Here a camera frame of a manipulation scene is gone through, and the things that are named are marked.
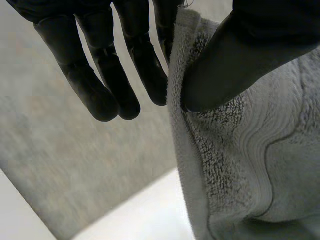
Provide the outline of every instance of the gray carpet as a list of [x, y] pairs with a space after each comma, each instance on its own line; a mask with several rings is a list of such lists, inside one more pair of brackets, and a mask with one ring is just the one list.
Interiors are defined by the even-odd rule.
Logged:
[[[195, 0], [192, 8], [222, 21], [231, 2]], [[153, 10], [150, 22], [168, 72]], [[167, 107], [150, 101], [117, 15], [114, 35], [142, 112], [133, 121], [101, 123], [74, 94], [32, 24], [0, 1], [0, 168], [58, 240], [71, 239], [176, 166]]]

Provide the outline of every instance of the towel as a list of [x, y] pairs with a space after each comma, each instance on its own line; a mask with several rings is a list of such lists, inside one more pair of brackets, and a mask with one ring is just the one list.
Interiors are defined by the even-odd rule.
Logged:
[[169, 66], [170, 122], [195, 237], [319, 239], [320, 224], [304, 221], [320, 216], [320, 48], [217, 109], [183, 112], [184, 72], [218, 26], [181, 8]]

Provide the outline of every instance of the black glove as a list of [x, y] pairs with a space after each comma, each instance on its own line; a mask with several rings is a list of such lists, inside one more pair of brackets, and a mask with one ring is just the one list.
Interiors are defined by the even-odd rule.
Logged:
[[186, 112], [215, 109], [320, 45], [320, 1], [234, 0], [182, 89]]
[[[108, 122], [118, 114], [132, 120], [140, 113], [139, 101], [120, 64], [114, 46], [110, 0], [7, 0], [34, 28], [52, 51], [73, 90], [90, 113]], [[182, 0], [155, 0], [159, 41], [169, 59], [173, 26]], [[130, 56], [151, 100], [165, 106], [168, 80], [149, 37], [148, 0], [117, 0]], [[76, 20], [84, 32], [102, 82], [89, 66]]]

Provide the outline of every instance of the white surface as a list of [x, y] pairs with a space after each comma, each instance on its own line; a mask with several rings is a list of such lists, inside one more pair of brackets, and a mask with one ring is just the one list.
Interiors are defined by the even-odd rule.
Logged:
[[56, 240], [0, 169], [0, 240]]
[[194, 240], [174, 170], [73, 240]]

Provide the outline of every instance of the glove finger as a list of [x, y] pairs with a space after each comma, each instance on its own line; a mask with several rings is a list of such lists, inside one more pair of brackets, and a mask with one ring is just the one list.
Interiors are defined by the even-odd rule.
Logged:
[[178, 6], [184, 2], [185, 0], [153, 0], [156, 31], [167, 64], [170, 62], [174, 42]]
[[45, 18], [34, 25], [50, 48], [72, 89], [94, 118], [108, 122], [118, 115], [119, 107], [108, 89], [89, 66], [73, 15]]
[[141, 108], [117, 56], [111, 7], [77, 15], [77, 21], [104, 84], [110, 89], [120, 106], [120, 117], [124, 120], [135, 119], [140, 114]]
[[113, 3], [129, 54], [150, 99], [158, 106], [165, 106], [168, 78], [150, 41], [148, 0], [116, 0]]

